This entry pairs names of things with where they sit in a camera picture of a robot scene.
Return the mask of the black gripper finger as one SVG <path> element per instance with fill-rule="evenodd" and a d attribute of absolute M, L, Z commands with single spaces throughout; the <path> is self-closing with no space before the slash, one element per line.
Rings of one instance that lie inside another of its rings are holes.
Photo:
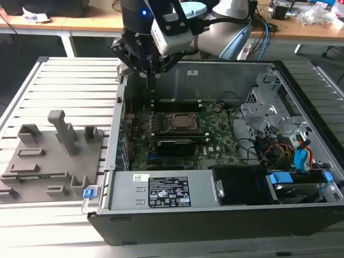
<path fill-rule="evenodd" d="M 161 73 L 166 73 L 172 69 L 184 57 L 183 52 L 163 57 L 158 52 L 153 55 L 151 63 L 151 89 L 154 90 L 156 80 L 160 77 Z"/>
<path fill-rule="evenodd" d="M 151 88 L 150 55 L 145 53 L 145 44 L 140 37 L 134 38 L 130 45 L 124 37 L 114 41 L 110 51 L 132 72 L 146 80 L 147 88 Z"/>

